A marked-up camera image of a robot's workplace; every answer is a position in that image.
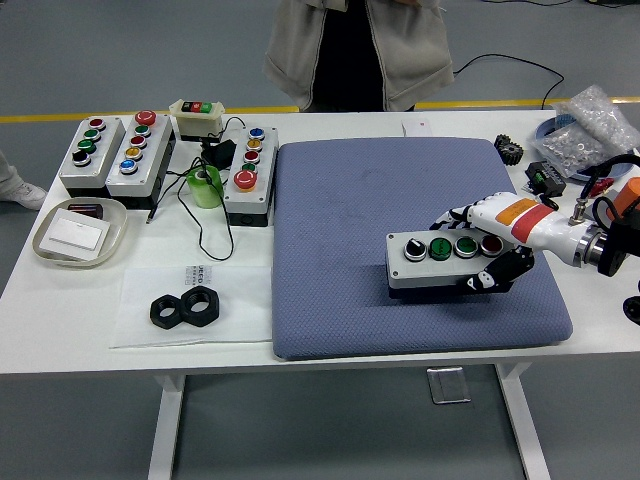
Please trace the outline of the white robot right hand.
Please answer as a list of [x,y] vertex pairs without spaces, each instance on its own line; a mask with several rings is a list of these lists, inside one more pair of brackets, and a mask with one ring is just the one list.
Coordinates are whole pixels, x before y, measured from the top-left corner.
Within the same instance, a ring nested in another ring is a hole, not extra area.
[[586,247],[581,244],[591,225],[574,224],[558,211],[510,192],[497,192],[473,204],[448,210],[431,228],[443,224],[469,224],[515,247],[491,261],[483,270],[456,282],[459,294],[478,294],[509,288],[533,268],[534,253],[550,251],[565,264],[582,267]]

